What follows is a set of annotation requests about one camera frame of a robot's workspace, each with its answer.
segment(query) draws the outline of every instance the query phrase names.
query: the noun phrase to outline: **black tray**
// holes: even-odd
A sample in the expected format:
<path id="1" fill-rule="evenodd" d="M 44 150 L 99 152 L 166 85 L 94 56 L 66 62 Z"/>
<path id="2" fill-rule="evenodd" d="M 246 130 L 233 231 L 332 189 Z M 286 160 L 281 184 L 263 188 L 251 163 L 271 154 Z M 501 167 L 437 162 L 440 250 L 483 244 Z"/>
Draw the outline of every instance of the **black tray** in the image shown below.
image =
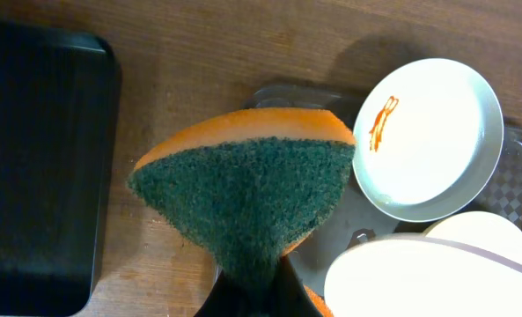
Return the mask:
<path id="1" fill-rule="evenodd" d="M 0 315 L 69 316 L 89 300 L 120 82 L 103 40 L 0 22 Z"/>
<path id="2" fill-rule="evenodd" d="M 364 97 L 342 95 L 295 85 L 259 90 L 247 107 L 309 107 L 331 110 L 353 127 Z M 460 212 L 485 210 L 507 217 L 522 230 L 522 129 L 505 126 L 504 147 L 496 171 L 485 189 Z M 354 174 L 333 216 L 290 253 L 290 261 L 305 285 L 323 295 L 332 261 L 348 247 L 392 232 L 422 232 L 432 223 L 396 220 L 376 209 L 362 194 Z"/>

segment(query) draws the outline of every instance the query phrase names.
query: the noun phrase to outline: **orange stain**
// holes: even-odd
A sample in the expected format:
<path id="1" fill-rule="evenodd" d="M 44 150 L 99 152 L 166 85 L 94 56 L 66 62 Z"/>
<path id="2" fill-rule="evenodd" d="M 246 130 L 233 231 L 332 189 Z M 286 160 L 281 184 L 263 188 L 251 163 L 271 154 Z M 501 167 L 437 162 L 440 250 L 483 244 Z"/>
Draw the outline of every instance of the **orange stain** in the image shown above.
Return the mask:
<path id="1" fill-rule="evenodd" d="M 384 105 L 384 108 L 378 112 L 374 126 L 369 132 L 371 134 L 370 151 L 378 151 L 379 144 L 382 142 L 382 133 L 384 132 L 384 126 L 386 125 L 387 117 L 392 114 L 393 110 L 398 106 L 399 102 L 400 100 L 394 96 L 391 96 Z"/>

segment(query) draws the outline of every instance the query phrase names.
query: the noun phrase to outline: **wooden surface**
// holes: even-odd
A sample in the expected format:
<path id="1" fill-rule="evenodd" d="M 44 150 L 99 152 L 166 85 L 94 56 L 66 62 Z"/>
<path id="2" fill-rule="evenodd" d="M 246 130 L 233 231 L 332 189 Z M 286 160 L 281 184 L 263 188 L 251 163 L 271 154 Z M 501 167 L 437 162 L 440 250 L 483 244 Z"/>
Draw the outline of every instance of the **wooden surface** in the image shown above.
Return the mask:
<path id="1" fill-rule="evenodd" d="M 522 0 L 0 0 L 0 18 L 97 33 L 123 68 L 103 277 L 79 316 L 200 307 L 210 256 L 124 181 L 152 145 L 266 83 L 368 93 L 395 68 L 442 56 L 480 71 L 522 126 Z"/>

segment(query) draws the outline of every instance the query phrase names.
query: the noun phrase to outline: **white dish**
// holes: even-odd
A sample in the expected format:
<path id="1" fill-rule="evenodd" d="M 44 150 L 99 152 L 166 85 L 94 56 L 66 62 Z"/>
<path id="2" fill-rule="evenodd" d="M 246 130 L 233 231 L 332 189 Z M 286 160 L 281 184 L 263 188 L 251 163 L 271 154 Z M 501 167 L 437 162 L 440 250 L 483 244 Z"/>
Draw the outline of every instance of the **white dish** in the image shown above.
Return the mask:
<path id="1" fill-rule="evenodd" d="M 483 189 L 501 153 L 504 123 L 478 72 L 435 58 L 382 80 L 353 133 L 353 167 L 368 199 L 391 217 L 425 222 L 452 214 Z"/>
<path id="2" fill-rule="evenodd" d="M 522 265 L 522 232 L 511 221 L 490 212 L 464 212 L 439 221 L 424 234 L 479 247 Z"/>
<path id="3" fill-rule="evenodd" d="M 325 302 L 346 316 L 522 316 L 522 266 L 458 242 L 395 235 L 331 265 Z"/>

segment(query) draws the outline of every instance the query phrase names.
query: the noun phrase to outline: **gray tray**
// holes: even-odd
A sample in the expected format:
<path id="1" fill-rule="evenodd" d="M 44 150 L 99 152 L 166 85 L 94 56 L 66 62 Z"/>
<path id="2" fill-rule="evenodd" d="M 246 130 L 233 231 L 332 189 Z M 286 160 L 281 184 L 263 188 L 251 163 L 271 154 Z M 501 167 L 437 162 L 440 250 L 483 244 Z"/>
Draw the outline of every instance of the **gray tray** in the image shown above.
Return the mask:
<path id="1" fill-rule="evenodd" d="M 246 106 L 328 109 L 353 127 L 363 102 L 364 97 L 274 85 L 260 89 Z M 504 147 L 493 176 L 485 189 L 459 212 L 470 210 L 499 214 L 522 230 L 522 129 L 505 126 Z M 304 284 L 322 295 L 329 266 L 347 248 L 388 233 L 422 232 L 431 224 L 407 223 L 382 213 L 364 197 L 351 173 L 333 216 L 290 253 L 290 261 Z"/>

